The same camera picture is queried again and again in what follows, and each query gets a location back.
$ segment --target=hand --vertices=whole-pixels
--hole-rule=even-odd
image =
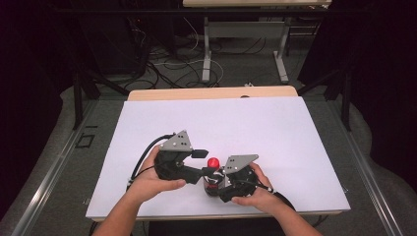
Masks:
[[[159,152],[159,146],[153,147],[149,156],[144,160],[140,172],[154,166],[154,160]],[[182,188],[186,185],[185,180],[161,180],[156,174],[154,168],[145,170],[140,174],[132,186],[129,188],[128,193],[135,195],[140,204],[152,199],[157,194],[163,191],[170,191]]]
[[[258,175],[260,182],[272,188],[269,178],[265,176],[261,167],[253,162],[250,166]],[[232,202],[241,206],[252,206],[268,214],[272,214],[278,207],[285,205],[281,199],[263,188],[257,188],[251,197],[234,197]]]

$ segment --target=white table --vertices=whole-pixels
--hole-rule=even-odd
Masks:
[[[251,97],[234,98],[242,95]],[[194,148],[207,149],[208,158],[216,156],[222,165],[232,154],[258,154],[256,162],[299,213],[350,210],[304,100],[294,88],[189,88],[131,93],[86,217],[103,220],[126,191],[149,143],[184,129]],[[185,159],[196,168],[206,163]],[[202,181],[159,194],[141,206],[138,220],[266,216],[253,207],[208,197]]]
[[[212,8],[212,7],[294,7],[329,5],[331,0],[184,0],[185,7]],[[273,51],[279,79],[288,84],[288,77],[282,61],[286,39],[290,27],[290,18],[285,22],[209,22],[205,18],[205,61],[203,65],[202,81],[209,81],[210,58],[209,39],[211,37],[269,37],[279,38],[278,50]]]

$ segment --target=person's left arm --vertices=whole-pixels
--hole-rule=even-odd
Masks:
[[[144,160],[140,171],[154,165],[158,151],[158,147],[152,149],[147,159]],[[142,203],[160,192],[176,190],[185,185],[185,180],[159,179],[154,168],[146,170],[136,178],[93,235],[130,235]]]

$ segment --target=forearm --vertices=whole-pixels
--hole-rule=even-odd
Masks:
[[[102,224],[94,232],[96,235],[127,235],[129,236],[135,224],[141,202],[129,192],[125,194]]]
[[[322,235],[303,217],[287,205],[277,206],[272,213],[279,222],[285,235]]]

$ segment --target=person's right arm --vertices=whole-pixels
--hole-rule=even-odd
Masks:
[[[258,175],[260,182],[272,188],[272,184],[268,177],[265,176],[260,166],[255,163],[251,163],[250,166]],[[279,222],[282,230],[287,236],[322,235],[295,210],[265,189],[257,188],[251,197],[234,197],[232,202],[241,206],[252,206],[272,215]]]

